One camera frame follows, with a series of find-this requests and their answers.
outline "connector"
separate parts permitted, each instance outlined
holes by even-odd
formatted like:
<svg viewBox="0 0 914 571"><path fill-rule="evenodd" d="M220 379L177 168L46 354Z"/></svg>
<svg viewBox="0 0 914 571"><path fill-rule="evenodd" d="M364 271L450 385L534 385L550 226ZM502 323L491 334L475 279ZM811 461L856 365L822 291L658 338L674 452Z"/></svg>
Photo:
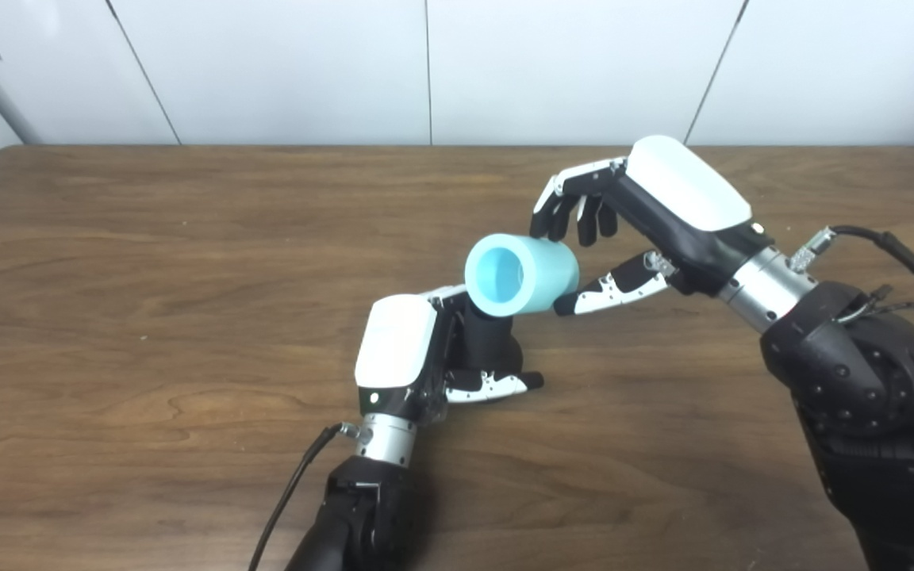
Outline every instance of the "connector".
<svg viewBox="0 0 914 571"><path fill-rule="evenodd" d="M834 231L824 227L824 230L817 232L809 239L809 242L806 242L795 254L792 254L792 257L787 262L788 268L797 272L797 274L805 274L810 264L813 264L813 261L816 260L816 257L830 248L835 236L837 234Z"/></svg>

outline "black arm joint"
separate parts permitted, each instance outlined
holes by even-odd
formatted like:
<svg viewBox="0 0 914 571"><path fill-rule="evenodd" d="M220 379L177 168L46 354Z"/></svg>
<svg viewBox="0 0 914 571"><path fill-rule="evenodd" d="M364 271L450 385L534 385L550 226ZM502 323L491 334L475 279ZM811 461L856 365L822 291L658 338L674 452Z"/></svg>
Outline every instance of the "black arm joint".
<svg viewBox="0 0 914 571"><path fill-rule="evenodd" d="M914 420L914 327L892 314L835 321L860 295L820 283L761 337L766 368L802 411L857 436Z"/></svg>

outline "panel seam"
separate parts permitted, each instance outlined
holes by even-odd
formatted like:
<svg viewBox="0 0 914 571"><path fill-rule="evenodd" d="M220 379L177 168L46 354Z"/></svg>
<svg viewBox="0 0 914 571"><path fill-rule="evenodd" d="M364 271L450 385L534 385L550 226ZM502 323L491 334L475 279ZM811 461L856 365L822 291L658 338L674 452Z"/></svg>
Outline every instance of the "panel seam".
<svg viewBox="0 0 914 571"><path fill-rule="evenodd" d="M115 16L115 22L119 25L119 29L122 30L122 36L126 39L126 44L129 46L129 51L133 53L133 58L136 60L136 65L140 68L140 73L143 75L143 79L150 87L150 93L153 94L153 100L157 102L157 107L160 108L160 113L164 115L164 120L167 122L168 129L171 130L171 135L174 135L175 142L177 144L182 144L181 138L179 138L178 131L175 131L174 124L171 123L171 117L167 115L167 109L164 108L164 104L160 102L160 97L157 97L157 90L153 88L153 82L150 81L150 76L146 75L146 69L143 68L143 62L139 59L139 54L136 53L136 48L133 47L133 43L129 39L128 33L126 33L126 28L122 25L122 21L119 18L119 14L115 11L115 6L112 6L112 0L105 0L105 3L108 4L108 10L112 10L112 15Z"/></svg>
<svg viewBox="0 0 914 571"><path fill-rule="evenodd" d="M689 135L693 134L693 126L697 125L697 119L700 118L701 111L704 109L704 102L708 100L708 94L711 93L711 87L714 86L714 80L718 77L718 69L721 68L721 62L725 61L725 53L728 52L729 44L732 43L732 37L735 36L735 31L739 29L739 23L743 20L743 14L747 12L747 4L750 4L750 0L743 0L743 6L739 8L739 15L735 18L735 23L732 25L732 31L728 33L728 39L725 40L725 45L721 49L721 55L718 55L718 63L714 66L714 71L711 72L711 79L708 80L708 86L704 89L704 95L701 97L700 104L697 104L697 111L693 113L693 120L689 123L689 129L686 129L686 137L683 138L682 144L689 143Z"/></svg>

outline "robotic hand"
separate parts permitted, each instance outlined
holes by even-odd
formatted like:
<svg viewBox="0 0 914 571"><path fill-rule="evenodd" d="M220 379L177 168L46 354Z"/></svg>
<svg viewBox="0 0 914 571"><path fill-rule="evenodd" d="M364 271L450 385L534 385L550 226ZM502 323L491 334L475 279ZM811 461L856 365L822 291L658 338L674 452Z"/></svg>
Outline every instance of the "robotic hand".
<svg viewBox="0 0 914 571"><path fill-rule="evenodd" d="M328 477L323 504L289 571L379 571L403 560L411 527L407 466L418 427L446 418L448 404L511 397L543 385L521 372L513 318L475 307L463 285L373 304L355 365L362 427L328 427L305 453L277 504L250 564L255 571L270 531L305 464L334 434L355 438L355 455Z"/></svg>
<svg viewBox="0 0 914 571"><path fill-rule="evenodd" d="M914 326L885 292L817 282L806 270L837 235L867 238L914 272L893 235L824 228L788 258L750 205L679 142L640 140L628 158L557 174L530 234L559 241L577 206L580 243L623 217L656 246L555 303L559 315L635 302L668 286L717 297L761 333L766 368L792 393L828 498L873 571L914 571Z"/></svg>

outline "wooden table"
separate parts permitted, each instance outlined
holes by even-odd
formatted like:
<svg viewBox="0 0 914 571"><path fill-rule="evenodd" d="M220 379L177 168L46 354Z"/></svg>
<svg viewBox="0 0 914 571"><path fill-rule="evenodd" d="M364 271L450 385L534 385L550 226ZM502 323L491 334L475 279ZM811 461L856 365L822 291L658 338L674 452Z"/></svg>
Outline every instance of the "wooden table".
<svg viewBox="0 0 914 571"><path fill-rule="evenodd" d="M11 148L0 152L0 570L239 570L301 452L357 420L379 297L459 282L525 232L549 174L624 148ZM824 224L914 247L914 148L702 148L784 251ZM593 278L646 248L579 254ZM864 243L815 270L914 299ZM849 570L757 336L667 292L519 317L547 386L418 438L410 568ZM281 569L351 453L331 444L272 539Z"/></svg>

